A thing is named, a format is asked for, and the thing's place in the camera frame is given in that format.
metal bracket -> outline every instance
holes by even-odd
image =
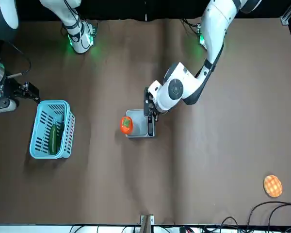
[[[283,16],[280,17],[281,24],[283,26],[289,25],[289,19],[291,18],[291,5],[288,7],[286,12],[283,14]]]
[[[150,217],[150,224],[151,224],[151,225],[154,225],[154,223],[155,223],[155,222],[154,222],[154,215],[141,215],[141,216],[140,216],[140,224],[143,223],[144,218],[147,217],[147,216]]]

cucumber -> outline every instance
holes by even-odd
[[[61,146],[61,143],[62,143],[62,138],[63,138],[63,133],[64,133],[64,128],[65,128],[65,125],[64,123],[60,123],[60,128],[59,128],[59,133],[58,133],[58,136],[57,136],[57,151],[60,150],[60,146]]]
[[[52,128],[50,129],[49,139],[48,139],[48,152],[51,155],[57,154],[57,127],[56,124],[53,124]]]

red tomato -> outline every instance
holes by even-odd
[[[121,131],[124,134],[131,134],[132,119],[129,116],[124,116],[121,120]]]

green led light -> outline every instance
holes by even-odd
[[[203,45],[203,44],[205,43],[205,40],[204,40],[203,35],[200,35],[200,36],[199,36],[199,43],[200,43],[201,45]]]
[[[71,45],[71,46],[73,46],[73,45],[72,45],[72,41],[71,41],[71,39],[70,39],[70,37],[69,37],[69,36],[68,36],[68,38],[69,38],[69,41],[70,41],[70,45]]]
[[[91,55],[95,59],[101,59],[102,58],[101,48],[99,46],[93,46],[93,48],[91,49]]]
[[[91,40],[91,39],[92,39],[92,38],[91,38],[91,35],[87,35],[86,38],[87,38],[87,42],[88,42],[88,44],[91,44],[91,41],[92,41],[92,40]]]

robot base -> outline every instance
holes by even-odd
[[[70,40],[70,45],[72,46],[74,51],[78,54],[85,53],[94,45],[94,40],[97,32],[96,28],[92,24],[84,20],[81,20],[81,22],[84,25],[84,33],[81,36],[80,40],[78,42],[75,42],[73,36],[70,35],[68,36]]]
[[[132,119],[132,133],[126,135],[128,138],[135,137],[154,137],[155,136],[155,120],[152,116],[145,117],[143,109],[127,110],[126,115]]]

